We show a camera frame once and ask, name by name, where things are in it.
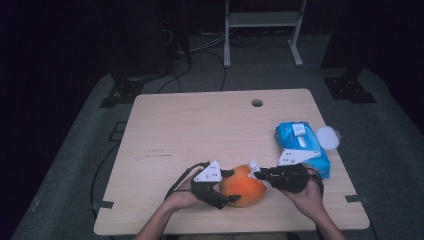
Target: table top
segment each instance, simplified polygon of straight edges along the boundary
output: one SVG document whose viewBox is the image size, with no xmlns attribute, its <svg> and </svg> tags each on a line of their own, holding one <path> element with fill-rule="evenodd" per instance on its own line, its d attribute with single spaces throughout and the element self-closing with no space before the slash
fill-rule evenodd
<svg viewBox="0 0 424 240">
<path fill-rule="evenodd" d="M 275 167 L 281 149 L 274 139 L 281 122 L 325 126 L 307 89 L 254 90 L 140 95 L 136 98 L 118 151 L 94 231 L 98 235 L 136 234 L 189 167 L 218 160 L 232 169 L 254 160 Z M 327 151 L 330 178 L 324 205 L 340 229 L 365 229 L 368 217 L 337 150 Z M 176 212 L 165 234 L 247 233 L 314 230 L 277 190 L 245 208 L 196 206 Z"/>
</svg>

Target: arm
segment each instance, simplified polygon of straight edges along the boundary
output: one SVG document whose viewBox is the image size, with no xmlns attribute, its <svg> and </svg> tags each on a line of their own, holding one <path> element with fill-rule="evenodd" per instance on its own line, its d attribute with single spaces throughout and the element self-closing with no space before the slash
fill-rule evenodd
<svg viewBox="0 0 424 240">
<path fill-rule="evenodd" d="M 177 188 L 177 191 L 163 201 L 155 213 L 150 217 L 149 221 L 147 221 L 146 225 L 144 225 L 141 231 L 135 236 L 134 240 L 160 239 L 173 213 L 182 208 L 188 208 L 203 203 L 189 191 L 191 178 L 192 177 L 185 180 Z"/>
<path fill-rule="evenodd" d="M 306 188 L 300 193 L 280 191 L 294 203 L 302 214 L 315 223 L 326 240 L 347 240 L 328 215 L 322 202 L 319 186 L 314 180 L 309 180 Z"/>
</svg>

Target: white shelf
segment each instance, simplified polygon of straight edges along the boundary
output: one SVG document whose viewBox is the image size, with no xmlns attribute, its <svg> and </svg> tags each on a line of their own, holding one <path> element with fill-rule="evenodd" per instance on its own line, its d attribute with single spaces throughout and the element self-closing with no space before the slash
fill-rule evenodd
<svg viewBox="0 0 424 240">
<path fill-rule="evenodd" d="M 298 15 L 298 11 L 230 13 L 229 27 L 296 26 Z"/>
</svg>

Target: floor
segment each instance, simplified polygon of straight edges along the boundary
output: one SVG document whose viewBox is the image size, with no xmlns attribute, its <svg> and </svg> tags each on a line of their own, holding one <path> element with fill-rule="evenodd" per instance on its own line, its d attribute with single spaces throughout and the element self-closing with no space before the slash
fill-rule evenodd
<svg viewBox="0 0 424 240">
<path fill-rule="evenodd" d="M 362 86 L 376 103 L 353 104 L 334 100 L 323 79 L 340 76 L 345 69 L 321 69 L 330 35 L 299 37 L 304 67 L 295 66 L 287 40 L 290 34 L 242 38 L 249 46 L 233 46 L 232 65 L 223 68 L 222 44 L 192 55 L 191 66 L 176 60 L 174 74 L 145 84 L 142 94 L 307 88 L 327 125 L 342 135 L 339 154 L 363 199 L 375 228 L 345 231 L 349 239 L 420 239 L 424 235 L 424 139 L 384 82 L 364 69 Z M 192 36 L 191 48 L 211 41 Z M 126 122 L 131 104 L 99 108 L 113 86 L 109 74 L 99 79 L 75 120 L 13 239 L 105 239 L 93 232 L 93 202 L 102 200 L 119 149 L 113 135 L 119 122 Z M 302 232 L 303 240 L 317 239 L 315 232 Z M 113 236 L 131 239 L 132 236 Z"/>
</svg>

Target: dark wall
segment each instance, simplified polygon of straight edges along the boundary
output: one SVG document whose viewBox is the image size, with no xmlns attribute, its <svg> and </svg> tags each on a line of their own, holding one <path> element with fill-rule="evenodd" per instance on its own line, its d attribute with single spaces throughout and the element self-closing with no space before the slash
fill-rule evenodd
<svg viewBox="0 0 424 240">
<path fill-rule="evenodd" d="M 424 134 L 423 11 L 413 0 L 343 1 L 322 67 L 359 61 L 382 78 Z"/>
<path fill-rule="evenodd" d="M 0 238 L 8 239 L 106 69 L 89 4 L 2 1 L 0 9 Z"/>
<path fill-rule="evenodd" d="M 143 71 L 168 67 L 155 2 L 1 1 L 0 239 L 27 211 L 111 56 Z"/>
</svg>

